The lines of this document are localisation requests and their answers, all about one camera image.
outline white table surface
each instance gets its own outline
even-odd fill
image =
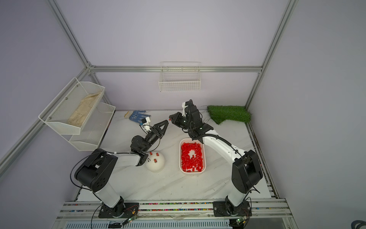
[[[169,115],[178,111],[148,111],[150,125],[169,120]],[[125,119],[126,111],[116,111],[101,144],[108,152],[130,152],[131,139],[136,135],[145,137],[139,124]],[[201,111],[204,122],[211,125],[231,144],[245,150],[254,150],[246,126],[242,122],[226,120],[217,125],[209,120],[206,111]],[[213,200],[224,199],[235,188],[231,182],[230,165],[210,147],[205,147],[206,170],[201,174],[184,174],[179,169],[179,143],[188,134],[169,122],[167,131],[155,150],[165,157],[165,167],[159,173],[150,172],[145,165],[125,168],[115,167],[109,179],[115,191],[124,200]],[[261,193],[252,192],[254,199],[271,198],[266,181],[262,178],[255,186]],[[87,190],[82,189],[78,201],[98,201]]]

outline lavender wall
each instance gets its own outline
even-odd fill
[[[83,69],[44,0],[0,3],[0,157]],[[1,228],[51,228],[80,153],[45,127],[0,182]]]
[[[366,221],[366,2],[298,2],[250,111],[300,229]]]
[[[201,90],[160,92],[160,73],[97,73],[117,110],[182,109],[182,102],[197,106],[244,106],[257,73],[202,73]]]
[[[261,66],[288,0],[59,0],[94,65]]]

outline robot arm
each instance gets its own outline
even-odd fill
[[[116,193],[108,182],[114,167],[141,166],[145,163],[146,152],[161,139],[168,127],[164,120],[151,128],[146,128],[145,138],[137,135],[131,142],[131,153],[113,154],[102,149],[96,149],[76,170],[75,179],[87,186],[104,204],[105,209],[112,217],[121,217],[124,210],[124,200]]]
[[[193,140],[199,140],[218,152],[225,160],[232,164],[231,181],[236,189],[226,197],[226,209],[230,215],[237,214],[243,199],[250,189],[263,177],[256,153],[246,152],[223,139],[212,126],[203,123],[200,113],[192,100],[182,104],[183,113],[170,115],[172,123],[186,129]]]

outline green turf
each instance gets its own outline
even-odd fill
[[[216,124],[221,124],[225,120],[234,120],[239,122],[250,122],[251,114],[241,106],[207,106],[207,111],[211,119]]]

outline white wire basket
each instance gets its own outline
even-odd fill
[[[51,127],[58,134],[81,134],[88,122],[91,114],[99,104],[104,95],[104,87],[94,84],[92,82],[79,82],[76,78],[76,84],[67,93],[65,98],[57,105],[57,107],[46,118],[42,119],[49,127]],[[82,118],[79,118],[75,111],[78,109],[82,99],[87,95],[94,96],[91,102],[83,110]]]
[[[81,133],[72,135],[68,140],[79,151],[93,151],[98,148],[116,109],[115,106],[102,102],[96,107]]]
[[[180,66],[169,67],[167,64]],[[199,62],[162,62],[159,79],[161,92],[199,91],[201,89],[201,75]]]

